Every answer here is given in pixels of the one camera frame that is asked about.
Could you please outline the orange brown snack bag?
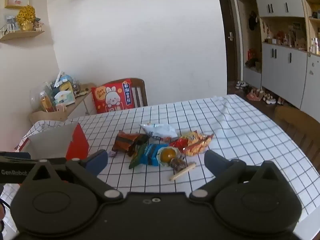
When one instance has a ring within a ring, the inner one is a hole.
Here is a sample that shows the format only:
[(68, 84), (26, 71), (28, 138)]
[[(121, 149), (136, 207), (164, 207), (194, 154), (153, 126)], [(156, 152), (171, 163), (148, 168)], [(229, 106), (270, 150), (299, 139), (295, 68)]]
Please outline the orange brown snack bag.
[(132, 157), (136, 152), (136, 147), (147, 143), (149, 136), (142, 133), (125, 133), (119, 131), (114, 145), (112, 147), (113, 152), (123, 152), (126, 153), (129, 157)]

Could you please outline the green snack packet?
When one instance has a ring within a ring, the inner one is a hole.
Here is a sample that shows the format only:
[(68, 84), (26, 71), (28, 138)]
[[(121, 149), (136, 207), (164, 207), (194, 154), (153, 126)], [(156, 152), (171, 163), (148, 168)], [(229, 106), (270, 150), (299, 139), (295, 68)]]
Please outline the green snack packet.
[(148, 157), (145, 155), (147, 147), (148, 143), (136, 146), (135, 153), (133, 154), (131, 162), (129, 164), (129, 169), (133, 169), (140, 164), (148, 164)]

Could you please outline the beige stick snack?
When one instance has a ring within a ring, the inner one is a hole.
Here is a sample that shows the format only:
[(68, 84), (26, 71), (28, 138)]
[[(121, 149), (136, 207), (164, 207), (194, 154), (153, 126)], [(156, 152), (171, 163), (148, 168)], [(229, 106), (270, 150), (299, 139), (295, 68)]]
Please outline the beige stick snack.
[(185, 173), (191, 171), (195, 167), (196, 167), (196, 163), (191, 163), (186, 168), (182, 169), (181, 171), (179, 171), (176, 174), (174, 174), (173, 176), (171, 176), (169, 180), (170, 181), (175, 181), (177, 178), (179, 178), (180, 176), (184, 175)]

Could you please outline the brown small snack pack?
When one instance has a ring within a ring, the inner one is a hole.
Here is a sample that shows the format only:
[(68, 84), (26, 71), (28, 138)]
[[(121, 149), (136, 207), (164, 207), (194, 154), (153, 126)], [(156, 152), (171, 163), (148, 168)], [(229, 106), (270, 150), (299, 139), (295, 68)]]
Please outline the brown small snack pack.
[(181, 158), (172, 158), (169, 166), (173, 168), (175, 173), (178, 173), (187, 167), (187, 163)]

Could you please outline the yellow round snack pack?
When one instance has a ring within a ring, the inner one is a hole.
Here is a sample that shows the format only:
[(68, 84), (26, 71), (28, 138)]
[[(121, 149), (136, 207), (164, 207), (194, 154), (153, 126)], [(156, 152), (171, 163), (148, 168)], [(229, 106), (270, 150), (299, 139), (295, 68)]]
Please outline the yellow round snack pack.
[(170, 162), (174, 158), (179, 158), (181, 155), (178, 148), (171, 146), (162, 147), (157, 152), (157, 160), (161, 166), (169, 166)]

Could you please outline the blue snack packet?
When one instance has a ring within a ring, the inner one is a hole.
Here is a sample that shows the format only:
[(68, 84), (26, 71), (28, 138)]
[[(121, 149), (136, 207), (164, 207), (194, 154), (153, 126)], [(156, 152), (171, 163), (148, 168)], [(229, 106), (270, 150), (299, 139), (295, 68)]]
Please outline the blue snack packet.
[(148, 144), (143, 151), (139, 163), (149, 166), (159, 166), (159, 151), (168, 144)]

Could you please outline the red rabbit cushion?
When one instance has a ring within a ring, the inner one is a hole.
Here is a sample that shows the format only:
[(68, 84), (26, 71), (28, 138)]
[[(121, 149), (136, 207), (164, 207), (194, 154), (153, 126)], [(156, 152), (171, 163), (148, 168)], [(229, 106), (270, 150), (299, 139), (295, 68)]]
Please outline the red rabbit cushion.
[(91, 88), (98, 114), (135, 108), (130, 79)]

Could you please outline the yellow flower ornament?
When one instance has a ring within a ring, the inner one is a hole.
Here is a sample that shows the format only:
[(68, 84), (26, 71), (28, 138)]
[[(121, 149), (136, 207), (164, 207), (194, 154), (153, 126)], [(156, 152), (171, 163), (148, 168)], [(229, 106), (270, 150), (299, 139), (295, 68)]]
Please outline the yellow flower ornament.
[(22, 7), (16, 16), (16, 20), (20, 26), (21, 31), (33, 31), (35, 18), (35, 9), (31, 5)]

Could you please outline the red white cardboard box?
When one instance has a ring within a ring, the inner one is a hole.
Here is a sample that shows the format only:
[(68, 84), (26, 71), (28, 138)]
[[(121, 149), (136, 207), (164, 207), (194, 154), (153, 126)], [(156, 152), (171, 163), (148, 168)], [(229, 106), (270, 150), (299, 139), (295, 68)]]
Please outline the red white cardboard box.
[(21, 152), (31, 159), (73, 158), (85, 159), (89, 144), (79, 123), (72, 123), (30, 136), (21, 146)]

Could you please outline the white snack bag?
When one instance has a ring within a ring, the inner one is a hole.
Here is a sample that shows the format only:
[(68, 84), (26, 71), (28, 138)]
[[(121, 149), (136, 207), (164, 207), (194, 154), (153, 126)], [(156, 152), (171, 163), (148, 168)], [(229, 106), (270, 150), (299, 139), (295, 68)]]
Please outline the white snack bag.
[(169, 124), (140, 124), (140, 126), (153, 139), (168, 141), (178, 137), (176, 130)]

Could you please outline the red yellow snack bag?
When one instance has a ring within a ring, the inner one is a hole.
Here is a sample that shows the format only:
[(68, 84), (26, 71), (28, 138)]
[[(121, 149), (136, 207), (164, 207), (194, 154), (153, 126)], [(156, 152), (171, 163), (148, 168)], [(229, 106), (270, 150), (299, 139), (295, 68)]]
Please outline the red yellow snack bag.
[(169, 146), (178, 148), (182, 154), (192, 157), (202, 153), (208, 147), (213, 137), (213, 134), (206, 135), (192, 131), (171, 142)]

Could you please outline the wooden side cabinet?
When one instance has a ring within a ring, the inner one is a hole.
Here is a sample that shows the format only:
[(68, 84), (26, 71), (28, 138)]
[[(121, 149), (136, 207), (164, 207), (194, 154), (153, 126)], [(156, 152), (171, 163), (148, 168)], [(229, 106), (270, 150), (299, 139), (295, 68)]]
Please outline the wooden side cabinet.
[(81, 88), (87, 90), (88, 93), (76, 98), (75, 103), (66, 106), (57, 112), (38, 111), (29, 114), (29, 120), (34, 125), (38, 121), (66, 121), (67, 119), (78, 118), (86, 115), (95, 115), (97, 113), (93, 100), (91, 88), (95, 87), (93, 83), (81, 85)]

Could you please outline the wooden chair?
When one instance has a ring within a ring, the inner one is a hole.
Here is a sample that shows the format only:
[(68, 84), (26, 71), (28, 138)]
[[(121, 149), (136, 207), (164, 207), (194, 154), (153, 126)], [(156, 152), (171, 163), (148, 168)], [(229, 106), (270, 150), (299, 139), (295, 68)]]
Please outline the wooden chair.
[(119, 83), (119, 82), (124, 82), (126, 80), (130, 79), (131, 80), (131, 88), (133, 90), (134, 94), (134, 101), (135, 101), (135, 107), (145, 107), (148, 105), (148, 100), (146, 96), (146, 90), (145, 90), (145, 82), (142, 79), (139, 78), (125, 78), (125, 79), (119, 79), (119, 80), (113, 80), (108, 82), (107, 84), (111, 83)]

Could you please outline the dark door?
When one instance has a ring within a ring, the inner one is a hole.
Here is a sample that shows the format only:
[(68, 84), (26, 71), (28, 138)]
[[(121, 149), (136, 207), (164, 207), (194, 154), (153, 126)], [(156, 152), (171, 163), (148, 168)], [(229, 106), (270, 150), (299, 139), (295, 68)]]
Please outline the dark door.
[(226, 61), (227, 61), (227, 86), (235, 85), (238, 81), (238, 38), (236, 10), (234, 0), (219, 0), (223, 27), (225, 32)]

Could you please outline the small purple candy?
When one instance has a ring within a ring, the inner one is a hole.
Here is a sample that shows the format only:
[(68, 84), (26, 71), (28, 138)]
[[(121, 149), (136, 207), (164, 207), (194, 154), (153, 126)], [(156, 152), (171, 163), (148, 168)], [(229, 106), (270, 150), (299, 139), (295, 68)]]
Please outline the small purple candy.
[(108, 156), (110, 158), (114, 158), (117, 155), (117, 153), (118, 153), (117, 151), (116, 152), (111, 151), (111, 152), (108, 153)]

